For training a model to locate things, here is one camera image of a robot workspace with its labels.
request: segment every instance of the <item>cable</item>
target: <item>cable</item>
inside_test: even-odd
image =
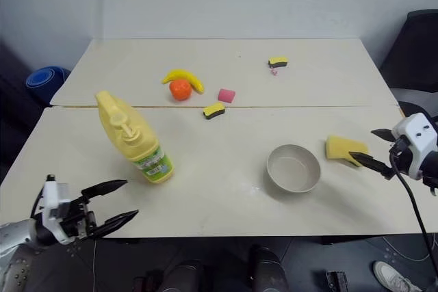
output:
[[[285,258],[285,256],[286,256],[286,254],[287,254],[287,251],[289,251],[290,245],[292,244],[292,242],[293,242],[294,240],[295,240],[295,238],[293,238],[293,237],[290,238],[290,241],[289,241],[289,243],[287,244],[287,247],[286,247],[286,249],[285,249],[283,255],[282,255],[281,258],[280,258],[280,262],[281,262],[281,263],[283,262],[283,260],[284,260],[284,258]]]
[[[34,201],[34,205],[32,207],[32,211],[30,213],[30,218],[34,218],[35,217],[35,211],[36,211],[36,207],[38,206],[38,203],[40,202],[41,196],[42,196],[42,190],[44,189],[44,186],[41,187],[40,192],[38,193],[38,195],[36,196],[36,199]]]
[[[420,228],[422,230],[424,243],[426,244],[427,250],[428,250],[429,255],[430,255],[430,261],[432,261],[433,269],[435,270],[435,275],[436,275],[436,277],[438,277],[438,266],[437,266],[437,263],[435,262],[435,258],[433,257],[433,249],[431,248],[431,246],[429,244],[427,232],[426,232],[426,229],[424,227],[420,212],[418,211],[417,202],[415,201],[415,198],[412,194],[411,188],[409,188],[407,182],[405,181],[405,179],[403,178],[399,169],[397,168],[396,160],[395,160],[394,154],[392,152],[389,154],[389,162],[391,163],[392,169],[396,173],[396,176],[398,177],[398,179],[400,179],[400,181],[402,182],[404,188],[406,189],[406,191],[409,195],[409,198],[411,199],[411,203],[412,203],[413,210],[415,212],[415,216],[417,217],[418,224],[420,225]]]
[[[166,273],[170,267],[170,265],[172,265],[173,261],[177,258],[178,254],[180,253],[180,251],[182,250],[182,246],[178,247],[178,250],[175,252],[174,256],[169,260],[168,264],[165,266],[164,268],[164,273]]]
[[[435,248],[435,246],[438,245],[438,242],[435,239],[435,233],[433,233],[432,236],[433,236],[433,244],[432,244],[432,250],[433,250]],[[390,242],[385,237],[382,237],[382,238],[383,238],[383,241],[385,241],[386,244],[389,245],[389,247],[391,247],[391,249],[394,250],[395,253],[397,253],[402,258],[405,258],[406,260],[413,261],[415,263],[421,263],[422,261],[425,261],[430,256],[430,254],[428,253],[426,256],[424,256],[421,259],[409,258],[408,256],[405,256],[403,253],[401,253],[399,250],[397,250],[395,246],[390,244]]]
[[[93,292],[96,291],[96,246],[97,246],[97,239],[94,240],[94,251],[93,251]]]

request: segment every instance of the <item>bowl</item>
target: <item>bowl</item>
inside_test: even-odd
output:
[[[266,165],[272,181],[292,193],[312,190],[321,177],[321,167],[315,155],[298,145],[275,148]]]

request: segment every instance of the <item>black chair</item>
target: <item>black chair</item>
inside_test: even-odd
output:
[[[438,92],[438,10],[408,13],[380,72],[391,89],[415,90],[422,94]],[[438,116],[431,118],[419,105],[401,101],[397,91],[393,90],[407,116],[422,112],[433,122],[438,121]]]

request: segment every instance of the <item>blue object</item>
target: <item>blue object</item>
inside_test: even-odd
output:
[[[62,86],[70,71],[60,66],[46,66],[33,72],[26,79],[26,87],[47,105]]]

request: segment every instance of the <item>small sponge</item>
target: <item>small sponge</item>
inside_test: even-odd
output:
[[[219,90],[218,101],[232,103],[235,96],[234,90],[221,89]]]
[[[326,141],[326,158],[327,159],[345,159],[358,167],[362,165],[352,158],[349,152],[362,152],[368,154],[368,147],[356,140],[349,140],[334,135],[327,137]]]
[[[203,110],[204,117],[207,120],[214,118],[215,116],[219,116],[220,114],[225,113],[225,106],[222,103],[214,103],[213,105],[204,107]]]
[[[270,57],[268,65],[270,68],[280,68],[282,66],[287,66],[287,57]]]

